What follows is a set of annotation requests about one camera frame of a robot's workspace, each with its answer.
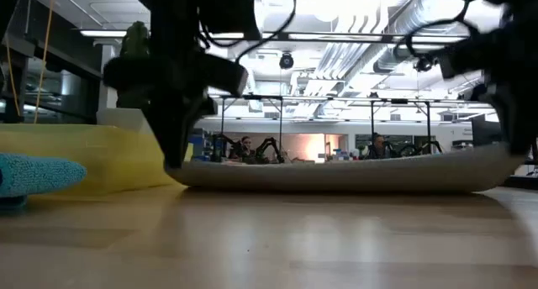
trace yellow object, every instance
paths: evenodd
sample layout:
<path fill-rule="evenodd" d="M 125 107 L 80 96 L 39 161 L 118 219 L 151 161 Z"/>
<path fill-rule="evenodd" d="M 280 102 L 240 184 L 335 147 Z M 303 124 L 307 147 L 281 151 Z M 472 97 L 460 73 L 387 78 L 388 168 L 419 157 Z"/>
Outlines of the yellow object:
<path fill-rule="evenodd" d="M 86 179 L 62 193 L 95 195 L 176 184 L 163 170 L 152 134 L 85 124 L 2 124 L 0 152 L 65 158 L 87 168 Z M 190 144 L 186 158 L 193 153 Z"/>

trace white column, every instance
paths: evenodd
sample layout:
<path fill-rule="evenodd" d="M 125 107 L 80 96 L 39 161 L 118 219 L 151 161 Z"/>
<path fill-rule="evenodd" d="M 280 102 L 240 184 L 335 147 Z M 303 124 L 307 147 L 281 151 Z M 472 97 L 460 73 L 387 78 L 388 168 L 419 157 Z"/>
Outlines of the white column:
<path fill-rule="evenodd" d="M 101 72 L 109 60 L 116 56 L 117 50 L 113 45 L 103 45 L 103 58 L 101 59 Z M 99 87 L 99 110 L 105 108 L 116 108 L 118 93 L 112 87 L 106 87 L 103 82 Z"/>

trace pole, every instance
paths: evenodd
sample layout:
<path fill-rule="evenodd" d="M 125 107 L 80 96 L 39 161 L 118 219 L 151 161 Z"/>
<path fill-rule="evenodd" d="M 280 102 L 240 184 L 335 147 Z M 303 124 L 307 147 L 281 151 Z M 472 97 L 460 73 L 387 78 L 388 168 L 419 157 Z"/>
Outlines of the pole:
<path fill-rule="evenodd" d="M 431 120 L 430 120 L 430 103 L 426 103 L 426 123 L 428 124 L 428 154 L 431 154 Z"/>
<path fill-rule="evenodd" d="M 374 125 L 373 125 L 373 115 L 374 115 L 374 112 L 373 112 L 373 103 L 375 101 L 372 101 L 370 102 L 370 114 L 371 114 L 371 117 L 370 117 L 370 121 L 372 122 L 372 145 L 374 143 L 374 136 L 373 136 L 373 133 L 374 133 Z"/>
<path fill-rule="evenodd" d="M 284 100 L 280 99 L 280 134 L 278 136 L 278 150 L 282 155 L 282 113 L 284 112 Z"/>
<path fill-rule="evenodd" d="M 221 117 L 221 120 L 220 120 L 220 133 L 221 134 L 224 134 L 224 98 L 222 98 L 222 116 Z"/>

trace security camera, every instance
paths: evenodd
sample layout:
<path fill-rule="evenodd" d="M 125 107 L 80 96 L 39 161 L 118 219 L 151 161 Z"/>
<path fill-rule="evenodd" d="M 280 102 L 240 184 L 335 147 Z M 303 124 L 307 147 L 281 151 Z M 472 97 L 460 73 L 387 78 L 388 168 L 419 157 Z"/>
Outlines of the security camera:
<path fill-rule="evenodd" d="M 292 53 L 283 53 L 280 58 L 280 68 L 283 70 L 289 70 L 293 67 Z"/>

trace ceiling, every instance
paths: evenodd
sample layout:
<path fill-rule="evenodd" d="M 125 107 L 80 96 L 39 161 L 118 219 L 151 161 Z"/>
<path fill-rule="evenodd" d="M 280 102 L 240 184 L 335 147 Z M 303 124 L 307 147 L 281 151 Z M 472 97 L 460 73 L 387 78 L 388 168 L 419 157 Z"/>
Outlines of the ceiling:
<path fill-rule="evenodd" d="M 275 31 L 291 11 L 291 0 L 263 2 L 264 30 Z M 409 7 L 403 9 L 407 2 Z M 461 6 L 458 0 L 298 0 L 298 14 L 287 31 L 405 34 L 410 25 L 453 17 Z M 80 29 L 127 29 L 134 21 L 150 25 L 149 12 L 136 0 L 55 0 L 54 9 Z M 467 12 L 467 20 L 488 30 L 498 25 L 500 12 L 500 8 L 474 2 Z M 466 32 L 451 26 L 427 33 Z M 231 50 L 213 47 L 210 52 L 232 58 L 243 48 L 245 45 Z M 390 58 L 388 71 L 376 71 L 377 63 L 387 62 L 383 53 L 390 50 L 386 45 L 269 42 L 246 56 L 241 64 L 254 79 L 248 92 L 258 94 L 323 96 L 336 92 L 341 97 L 365 97 L 377 92 L 381 97 L 456 98 L 467 81 L 481 76 L 473 73 L 443 81 L 439 69 L 418 74 L 411 60 L 394 62 Z M 292 53 L 295 64 L 291 70 L 281 70 L 278 66 L 282 52 Z"/>

